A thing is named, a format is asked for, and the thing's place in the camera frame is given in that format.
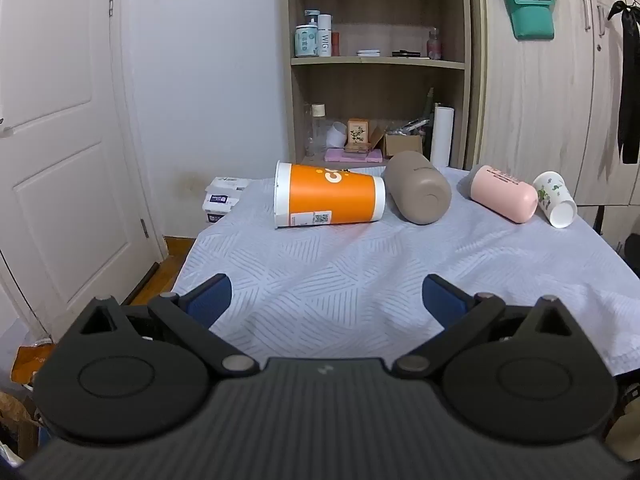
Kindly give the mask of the pink tumbler cup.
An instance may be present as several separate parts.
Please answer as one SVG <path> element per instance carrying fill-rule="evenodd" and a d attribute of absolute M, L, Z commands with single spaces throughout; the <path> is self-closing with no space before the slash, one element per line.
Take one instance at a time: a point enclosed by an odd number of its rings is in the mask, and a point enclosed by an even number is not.
<path fill-rule="evenodd" d="M 518 224 L 529 221 L 538 206 L 533 185 L 488 165 L 472 172 L 470 196 L 474 202 Z"/>

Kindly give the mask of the taupe tumbler cup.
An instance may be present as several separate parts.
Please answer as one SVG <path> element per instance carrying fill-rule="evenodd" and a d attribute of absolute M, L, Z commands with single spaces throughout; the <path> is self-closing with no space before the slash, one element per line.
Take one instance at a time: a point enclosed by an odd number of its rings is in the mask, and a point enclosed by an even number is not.
<path fill-rule="evenodd" d="M 383 176 L 396 208 L 407 221 L 426 226 L 449 209 L 450 184 L 422 154 L 404 151 L 394 155 Z"/>

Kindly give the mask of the orange paper cup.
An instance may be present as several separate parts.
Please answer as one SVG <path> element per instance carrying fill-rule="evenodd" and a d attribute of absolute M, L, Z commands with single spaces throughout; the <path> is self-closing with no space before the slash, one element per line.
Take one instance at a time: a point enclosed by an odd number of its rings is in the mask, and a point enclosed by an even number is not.
<path fill-rule="evenodd" d="M 375 222 L 386 205 L 383 179 L 346 170 L 278 162 L 273 211 L 277 229 Z"/>

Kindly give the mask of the white patterned tablecloth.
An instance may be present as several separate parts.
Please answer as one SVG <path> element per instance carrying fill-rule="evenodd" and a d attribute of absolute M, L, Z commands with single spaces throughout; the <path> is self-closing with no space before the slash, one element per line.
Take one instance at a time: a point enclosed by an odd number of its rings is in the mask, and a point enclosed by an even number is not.
<path fill-rule="evenodd" d="M 536 214 L 515 224 L 454 194 L 429 226 L 387 206 L 373 223 L 279 229 L 273 182 L 262 179 L 198 234 L 175 291 L 218 273 L 230 278 L 232 301 L 213 330 L 260 362 L 397 359 L 440 330 L 422 304 L 433 273 L 516 306 L 558 297 L 613 374 L 639 365 L 637 275 L 582 220 L 555 229 Z"/>

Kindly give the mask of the tissue pack stack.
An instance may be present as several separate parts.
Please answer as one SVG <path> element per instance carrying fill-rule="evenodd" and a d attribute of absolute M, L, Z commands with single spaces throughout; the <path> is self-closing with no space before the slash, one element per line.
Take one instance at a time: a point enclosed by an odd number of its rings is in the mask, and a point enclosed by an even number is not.
<path fill-rule="evenodd" d="M 239 203 L 244 190 L 252 180 L 232 177 L 216 177 L 205 190 L 202 209 L 208 223 L 216 223 Z"/>

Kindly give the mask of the white door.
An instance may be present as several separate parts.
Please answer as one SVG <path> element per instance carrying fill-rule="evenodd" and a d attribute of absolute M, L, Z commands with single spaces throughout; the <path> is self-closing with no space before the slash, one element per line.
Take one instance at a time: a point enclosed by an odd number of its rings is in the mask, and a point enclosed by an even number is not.
<path fill-rule="evenodd" d="M 122 0 L 1 0 L 1 276 L 39 336 L 164 252 L 122 66 Z"/>

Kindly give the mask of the small cardboard box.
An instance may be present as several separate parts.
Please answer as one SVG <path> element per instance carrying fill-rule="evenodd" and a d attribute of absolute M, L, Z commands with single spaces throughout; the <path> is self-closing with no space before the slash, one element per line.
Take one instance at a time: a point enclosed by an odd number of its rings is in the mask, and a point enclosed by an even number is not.
<path fill-rule="evenodd" d="M 423 153 L 422 136 L 383 131 L 380 126 L 369 133 L 369 144 L 372 150 L 380 150 L 384 158 L 391 158 L 405 151 Z"/>

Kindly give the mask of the pink flat box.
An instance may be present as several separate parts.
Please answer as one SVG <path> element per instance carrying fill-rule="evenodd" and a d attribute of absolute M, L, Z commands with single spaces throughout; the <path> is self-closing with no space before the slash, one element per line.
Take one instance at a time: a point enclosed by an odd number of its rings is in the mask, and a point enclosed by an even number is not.
<path fill-rule="evenodd" d="M 349 152 L 344 148 L 328 148 L 323 157 L 325 162 L 363 162 L 364 164 L 382 164 L 383 155 L 377 148 L 367 153 Z"/>

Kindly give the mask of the floral orange box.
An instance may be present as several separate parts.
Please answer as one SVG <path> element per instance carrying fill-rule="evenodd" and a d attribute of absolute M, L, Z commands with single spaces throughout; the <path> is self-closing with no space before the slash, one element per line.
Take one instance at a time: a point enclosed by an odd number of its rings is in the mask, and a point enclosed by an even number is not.
<path fill-rule="evenodd" d="M 370 150 L 369 121 L 350 118 L 347 122 L 345 150 L 351 153 L 367 153 Z"/>

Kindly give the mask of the wooden wardrobe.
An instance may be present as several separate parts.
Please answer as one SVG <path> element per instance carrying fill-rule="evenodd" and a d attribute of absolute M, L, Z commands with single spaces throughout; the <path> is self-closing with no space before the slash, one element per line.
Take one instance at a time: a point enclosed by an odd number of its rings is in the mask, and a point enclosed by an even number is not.
<path fill-rule="evenodd" d="M 551 40 L 518 40 L 506 0 L 472 0 L 473 88 L 465 162 L 525 181 L 562 174 L 580 206 L 639 201 L 639 167 L 617 148 L 623 29 L 617 1 L 554 0 Z"/>

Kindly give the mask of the clear bottle beige cap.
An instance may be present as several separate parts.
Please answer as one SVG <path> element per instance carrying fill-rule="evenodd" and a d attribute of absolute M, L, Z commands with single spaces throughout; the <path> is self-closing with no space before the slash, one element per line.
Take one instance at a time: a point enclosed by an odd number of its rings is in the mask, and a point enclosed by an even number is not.
<path fill-rule="evenodd" d="M 310 104 L 307 122 L 305 150 L 308 157 L 314 157 L 326 149 L 326 106 Z"/>

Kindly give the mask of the pink small bottle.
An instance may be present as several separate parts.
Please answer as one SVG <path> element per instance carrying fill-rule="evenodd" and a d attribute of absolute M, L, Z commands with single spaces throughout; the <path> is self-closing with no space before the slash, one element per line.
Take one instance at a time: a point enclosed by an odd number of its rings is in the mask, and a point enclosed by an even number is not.
<path fill-rule="evenodd" d="M 430 27 L 428 29 L 426 50 L 427 56 L 432 60 L 442 59 L 442 43 L 440 42 L 439 30 L 437 27 Z"/>

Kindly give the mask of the black ribbon bow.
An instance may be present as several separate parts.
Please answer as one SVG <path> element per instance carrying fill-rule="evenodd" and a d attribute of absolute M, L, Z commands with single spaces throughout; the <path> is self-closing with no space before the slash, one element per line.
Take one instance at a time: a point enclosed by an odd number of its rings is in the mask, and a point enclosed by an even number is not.
<path fill-rule="evenodd" d="M 617 146 L 624 165 L 639 161 L 639 8 L 615 1 L 608 20 L 620 14 L 623 26 L 623 75 L 618 110 Z"/>

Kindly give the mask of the teal white jar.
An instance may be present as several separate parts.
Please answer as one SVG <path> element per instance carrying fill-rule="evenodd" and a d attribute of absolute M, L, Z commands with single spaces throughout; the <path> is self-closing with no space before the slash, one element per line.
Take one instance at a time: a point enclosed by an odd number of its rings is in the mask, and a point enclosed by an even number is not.
<path fill-rule="evenodd" d="M 318 55 L 318 26 L 314 23 L 298 25 L 294 34 L 296 58 L 315 58 Z"/>

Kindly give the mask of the white tube bottle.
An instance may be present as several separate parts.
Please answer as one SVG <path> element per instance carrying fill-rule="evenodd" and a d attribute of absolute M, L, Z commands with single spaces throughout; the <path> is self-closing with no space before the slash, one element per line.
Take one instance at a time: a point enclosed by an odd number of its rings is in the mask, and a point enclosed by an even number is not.
<path fill-rule="evenodd" d="M 332 55 L 332 15 L 318 16 L 318 55 L 328 58 Z"/>

